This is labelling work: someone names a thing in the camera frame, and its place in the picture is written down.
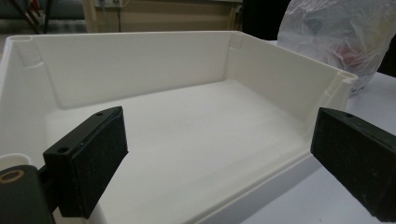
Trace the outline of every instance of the dark background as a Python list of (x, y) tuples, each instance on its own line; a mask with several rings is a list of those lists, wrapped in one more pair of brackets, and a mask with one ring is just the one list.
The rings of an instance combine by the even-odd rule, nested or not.
[[(265, 40), (277, 40), (277, 33), (290, 0), (244, 0), (242, 32)], [(378, 72), (396, 77), (396, 37), (378, 68)]]

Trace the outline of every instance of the white plastic bin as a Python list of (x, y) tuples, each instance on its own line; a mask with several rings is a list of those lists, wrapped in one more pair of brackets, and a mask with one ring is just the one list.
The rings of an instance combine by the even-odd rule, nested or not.
[(130, 153), (100, 201), (109, 224), (219, 223), (254, 192), (269, 203), (319, 167), (318, 108), (344, 110), (356, 80), (228, 31), (12, 36), (0, 69), (0, 155), (37, 167), (88, 116), (123, 107)]

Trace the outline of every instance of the copper-colored ring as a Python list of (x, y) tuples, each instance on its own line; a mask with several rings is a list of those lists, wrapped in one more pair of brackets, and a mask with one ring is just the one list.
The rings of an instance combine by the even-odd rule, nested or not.
[[(16, 173), (15, 176), (11, 177), (11, 178), (5, 178), (7, 175), (11, 175)], [(12, 170), (12, 171), (8, 171), (5, 174), (0, 175), (0, 184), (7, 184), (7, 183), (11, 183), (14, 182), (15, 180), (21, 178), (24, 175), (24, 171), (23, 170)]]

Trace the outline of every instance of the plastic bag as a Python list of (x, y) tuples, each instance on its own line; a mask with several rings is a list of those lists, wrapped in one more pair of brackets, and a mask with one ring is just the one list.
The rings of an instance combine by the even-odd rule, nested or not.
[(277, 44), (358, 77), (377, 71), (396, 33), (396, 0), (291, 0)]

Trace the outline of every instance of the table surface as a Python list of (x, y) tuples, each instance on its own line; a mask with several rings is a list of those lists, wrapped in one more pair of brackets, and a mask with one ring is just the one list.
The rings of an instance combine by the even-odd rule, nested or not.
[[(396, 135), (396, 78), (376, 73), (346, 111)], [(321, 167), (243, 224), (381, 223)]]

